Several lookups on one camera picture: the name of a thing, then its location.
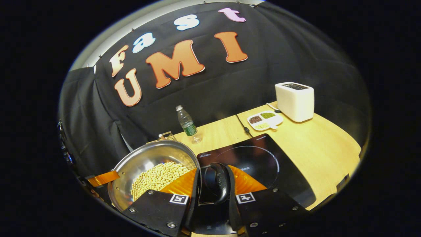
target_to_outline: pink letter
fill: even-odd
[[[244,17],[238,17],[236,13],[239,13],[236,10],[231,10],[230,8],[224,8],[219,10],[218,12],[223,12],[230,20],[235,22],[245,22]]]

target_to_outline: wooden table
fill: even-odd
[[[317,114],[308,121],[296,123],[281,113],[284,121],[276,130],[256,131],[247,118],[265,110],[273,109],[263,105],[239,113],[238,117],[253,136],[269,134],[297,166],[316,196],[316,201],[306,208],[311,210],[336,193],[336,186],[347,174],[352,176],[360,162],[361,147],[348,133]],[[174,137],[197,155],[249,139],[240,121],[234,115],[198,127],[198,132],[203,134],[203,140],[198,144],[192,144],[184,132]]]

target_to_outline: black cooktop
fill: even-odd
[[[235,166],[268,189],[278,188],[295,199],[301,206],[308,207],[315,202],[309,183],[288,158],[285,152],[268,135],[261,134],[251,139],[197,155],[201,167],[212,162]],[[201,202],[213,200],[212,191],[207,189],[214,182],[211,168],[202,170]]]
[[[212,162],[235,166],[268,189],[278,188],[303,207],[308,207],[316,198],[309,183],[283,150],[268,135],[261,134],[251,139],[197,155],[201,167]],[[202,169],[202,190],[199,203],[211,202],[216,195],[215,173],[211,168]],[[195,208],[192,227],[199,234],[232,234],[229,224],[229,202],[221,205],[201,205]]]

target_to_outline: screw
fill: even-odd
[[[174,223],[172,223],[172,222],[168,222],[167,223],[167,226],[169,227],[169,228],[176,228],[177,226],[174,224]]]

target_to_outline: soybean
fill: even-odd
[[[160,191],[188,171],[189,169],[182,164],[166,162],[142,172],[133,182],[130,190],[133,201],[136,201],[148,189]]]
[[[263,129],[263,128],[267,128],[267,127],[269,127],[269,124],[267,124],[267,123],[259,124],[259,125],[256,126],[257,129]]]

